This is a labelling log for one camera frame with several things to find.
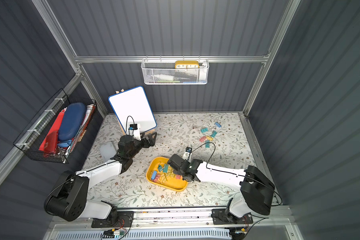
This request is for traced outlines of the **dark teal binder clip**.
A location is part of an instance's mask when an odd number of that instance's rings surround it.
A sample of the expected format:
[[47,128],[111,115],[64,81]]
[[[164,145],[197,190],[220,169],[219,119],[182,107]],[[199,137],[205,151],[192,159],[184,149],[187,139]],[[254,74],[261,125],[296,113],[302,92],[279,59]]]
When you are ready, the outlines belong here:
[[169,170],[169,165],[165,164],[163,167],[163,173],[167,173]]

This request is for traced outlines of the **yellow plastic storage box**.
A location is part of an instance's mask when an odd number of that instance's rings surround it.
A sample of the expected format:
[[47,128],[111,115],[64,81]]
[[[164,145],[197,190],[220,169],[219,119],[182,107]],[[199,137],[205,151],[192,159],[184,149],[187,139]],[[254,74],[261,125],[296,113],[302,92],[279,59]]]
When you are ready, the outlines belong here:
[[157,185],[159,187],[163,187],[172,191],[182,192],[188,186],[188,182],[184,181],[183,179],[178,180],[175,179],[175,175],[173,169],[169,166],[169,170],[167,173],[164,173],[163,178],[155,178],[154,181],[151,180],[151,175],[153,171],[157,171],[159,168],[163,168],[165,164],[168,165],[168,158],[164,157],[157,157],[152,160],[147,172],[146,172],[146,179],[149,183]]

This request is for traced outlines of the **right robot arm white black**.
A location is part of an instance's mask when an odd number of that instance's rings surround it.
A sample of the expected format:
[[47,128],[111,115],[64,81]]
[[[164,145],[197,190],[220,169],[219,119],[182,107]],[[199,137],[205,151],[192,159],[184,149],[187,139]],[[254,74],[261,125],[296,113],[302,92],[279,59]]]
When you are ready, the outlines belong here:
[[176,154],[168,165],[189,183],[214,183],[240,192],[228,203],[228,213],[236,218],[252,212],[268,216],[271,212],[275,185],[255,166],[228,169],[197,159],[187,161]]

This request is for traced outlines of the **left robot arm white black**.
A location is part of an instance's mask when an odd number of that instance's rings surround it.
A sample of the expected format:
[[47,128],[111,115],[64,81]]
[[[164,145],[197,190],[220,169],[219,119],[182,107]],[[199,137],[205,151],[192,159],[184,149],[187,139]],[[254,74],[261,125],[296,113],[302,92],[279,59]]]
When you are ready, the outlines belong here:
[[124,135],[118,143],[117,153],[110,160],[88,170],[62,173],[44,202],[45,212],[68,222],[78,218],[93,219],[93,228],[115,226],[120,219],[117,207],[108,202],[89,200],[88,191],[126,172],[140,150],[153,147],[156,138],[156,132],[142,134],[140,140]]

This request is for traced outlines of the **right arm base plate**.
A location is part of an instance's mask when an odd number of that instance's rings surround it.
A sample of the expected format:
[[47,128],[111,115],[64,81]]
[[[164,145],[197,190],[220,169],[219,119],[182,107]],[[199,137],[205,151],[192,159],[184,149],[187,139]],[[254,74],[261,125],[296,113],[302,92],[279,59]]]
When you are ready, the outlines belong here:
[[245,214],[241,218],[238,218],[233,214],[229,213],[227,210],[223,209],[212,209],[211,217],[213,219],[214,225],[249,225],[254,223],[253,218],[252,216],[250,216],[250,214]]

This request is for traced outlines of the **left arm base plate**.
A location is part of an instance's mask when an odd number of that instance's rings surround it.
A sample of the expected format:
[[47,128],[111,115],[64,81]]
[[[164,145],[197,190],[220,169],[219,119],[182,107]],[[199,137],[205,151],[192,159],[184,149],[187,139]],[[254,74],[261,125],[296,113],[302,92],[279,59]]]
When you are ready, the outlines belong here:
[[133,211],[111,212],[106,219],[93,219],[91,228],[129,228],[133,218]]

